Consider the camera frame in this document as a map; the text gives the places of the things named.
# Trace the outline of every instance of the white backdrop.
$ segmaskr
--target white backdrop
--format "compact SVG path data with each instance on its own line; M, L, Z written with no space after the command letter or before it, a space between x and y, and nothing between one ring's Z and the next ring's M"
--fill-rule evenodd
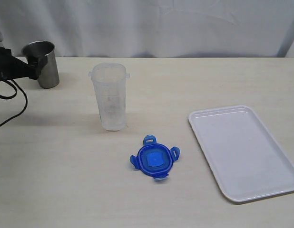
M15 55L48 40L57 56L275 57L292 25L294 0L0 0Z

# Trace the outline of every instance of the white plastic tray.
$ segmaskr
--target white plastic tray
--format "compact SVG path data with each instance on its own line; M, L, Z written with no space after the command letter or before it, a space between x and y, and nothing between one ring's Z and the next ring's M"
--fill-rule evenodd
M189 122L228 199L244 202L294 191L294 165L249 107L195 111Z

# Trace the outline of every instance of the table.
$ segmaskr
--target table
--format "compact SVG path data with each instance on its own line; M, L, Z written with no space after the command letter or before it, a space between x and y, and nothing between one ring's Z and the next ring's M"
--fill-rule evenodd
M294 227L294 193L226 200L188 123L195 110L253 108L294 162L294 58L57 58L49 90L19 79L26 112L0 128L0 228ZM124 64L127 127L101 127L88 72ZM0 83L0 92L11 91ZM24 98L0 100L0 123ZM181 149L155 183L129 162L145 135Z

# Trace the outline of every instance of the transparent container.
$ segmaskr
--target transparent container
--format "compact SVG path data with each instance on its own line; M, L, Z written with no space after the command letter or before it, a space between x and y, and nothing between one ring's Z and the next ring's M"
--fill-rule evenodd
M117 63L96 65L91 76L102 126L118 131L126 126L126 68Z

